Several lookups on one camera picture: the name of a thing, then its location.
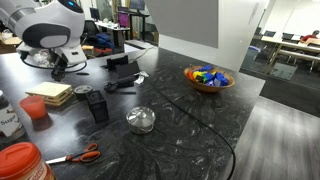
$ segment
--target black marble table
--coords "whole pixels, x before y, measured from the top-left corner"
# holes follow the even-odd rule
[[[146,50],[129,54],[135,59]],[[136,95],[107,94],[103,86],[116,81],[117,74],[101,68],[106,58],[88,61],[82,72],[69,74],[63,83],[73,88],[87,84],[104,95],[108,122],[95,124],[85,101],[75,98],[61,107],[47,106],[49,117],[32,122],[19,107],[25,91],[44,81],[53,82],[50,71],[24,65],[17,54],[0,56],[0,89],[4,91],[27,135],[15,142],[35,143],[45,160],[82,151],[89,143],[99,144],[101,157],[92,163],[52,165],[58,179],[221,179],[231,158],[227,145],[208,128],[174,108],[148,83],[127,91]],[[153,48],[138,59],[155,86],[172,101],[221,133],[235,147],[255,105],[264,81],[227,70],[236,84],[217,94],[193,89],[183,70],[207,63],[167,50]],[[126,113],[147,106],[156,114],[155,128],[147,135],[130,132]],[[12,144],[1,144],[0,148]]]

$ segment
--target wall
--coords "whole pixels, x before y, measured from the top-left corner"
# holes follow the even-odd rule
[[[161,48],[235,71],[240,69],[268,2],[146,0]]]
[[[218,0],[145,0],[160,34],[218,47]]]
[[[84,11],[85,19],[86,20],[93,20],[91,18],[90,9],[93,5],[93,8],[97,8],[96,0],[78,0],[81,3],[81,8]]]
[[[219,1],[219,50],[215,63],[238,71],[268,0]]]
[[[264,27],[267,24],[268,18],[270,17],[270,14],[272,12],[272,9],[273,9],[275,3],[276,3],[276,0],[270,0],[268,6],[265,8],[266,11],[263,14],[263,17],[262,17],[261,22],[259,24],[259,27],[261,27],[262,30],[264,29]]]
[[[265,30],[306,35],[320,29],[320,3],[312,0],[277,0],[267,20]]]
[[[295,7],[284,32],[306,35],[312,33],[313,30],[320,30],[319,17],[319,2],[301,1]]]

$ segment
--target wire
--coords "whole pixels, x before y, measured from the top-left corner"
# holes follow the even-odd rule
[[[149,82],[149,84],[152,86],[153,89],[155,89],[163,98],[165,98],[170,104],[172,104],[174,107],[178,108],[180,111],[182,111],[183,113],[187,114],[188,116],[190,116],[191,118],[195,119],[198,121],[198,123],[200,123],[201,125],[209,128],[212,132],[214,132],[216,135],[218,135],[229,147],[229,149],[231,150],[232,153],[232,157],[233,157],[233,164],[232,164],[232,169],[230,171],[230,174],[228,176],[228,180],[232,177],[235,167],[236,167],[236,153],[234,152],[233,148],[231,147],[230,143],[217,131],[215,131],[214,129],[212,129],[210,126],[208,126],[207,124],[203,123],[200,119],[198,119],[197,117],[195,117],[194,115],[190,114],[189,112],[187,112],[186,110],[182,109],[181,107],[179,107],[177,104],[175,104],[173,101],[171,101],[167,96],[165,96],[162,92],[160,92],[159,89],[157,89],[154,84],[150,81],[147,80]]]
[[[147,49],[147,50],[146,50],[144,53],[142,53],[140,56],[136,57],[135,59],[130,59],[130,61],[132,61],[132,60],[133,60],[133,61],[136,61],[136,60],[140,59],[142,56],[146,55],[147,52],[148,52],[150,49],[152,49],[152,48],[154,48],[154,47],[155,47],[155,46]]]
[[[52,67],[40,67],[40,66],[35,66],[35,65],[33,65],[33,64],[27,63],[27,62],[26,62],[26,59],[21,59],[21,60],[22,60],[22,62],[23,62],[24,64],[26,64],[27,66],[33,67],[33,68],[38,68],[38,69],[51,69],[51,70],[57,69],[57,68],[52,68]],[[76,67],[76,66],[78,66],[78,64],[72,65],[72,66],[68,66],[68,67],[66,67],[65,69],[73,68],[73,67]]]
[[[75,72],[79,72],[79,71],[83,70],[83,69],[84,69],[84,68],[86,68],[86,67],[87,67],[87,62],[84,62],[84,65],[83,65],[83,67],[82,67],[82,68],[77,69],[77,70],[74,70],[74,71],[65,71],[65,73],[66,73],[66,74],[68,74],[68,73],[75,73]]]
[[[26,57],[27,57],[26,54],[24,56],[21,56],[22,62],[24,64],[26,64],[27,66],[30,66],[30,67],[33,67],[33,68],[38,68],[38,69],[48,69],[48,70],[60,69],[60,70],[64,70],[64,69],[73,68],[73,67],[76,67],[76,66],[79,65],[79,64],[76,64],[76,65],[68,66],[68,67],[65,67],[65,68],[40,67],[40,66],[35,66],[33,64],[27,63],[26,62]],[[82,68],[74,70],[74,71],[65,71],[64,73],[69,74],[69,73],[79,72],[79,71],[83,70],[86,67],[87,67],[87,62],[84,62],[84,66]]]

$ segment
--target orange container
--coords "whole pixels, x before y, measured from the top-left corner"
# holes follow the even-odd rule
[[[47,115],[42,96],[29,96],[20,101],[20,106],[32,120],[43,118]]]
[[[18,143],[0,152],[1,180],[54,180],[50,167],[32,143]]]

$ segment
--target black box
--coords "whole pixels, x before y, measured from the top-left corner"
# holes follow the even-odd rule
[[[107,65],[109,71],[116,70],[117,65],[124,65],[129,63],[128,55],[125,55],[122,58],[116,58],[116,59],[107,59]]]
[[[107,102],[100,91],[92,91],[86,94],[89,109],[96,123],[109,120]]]

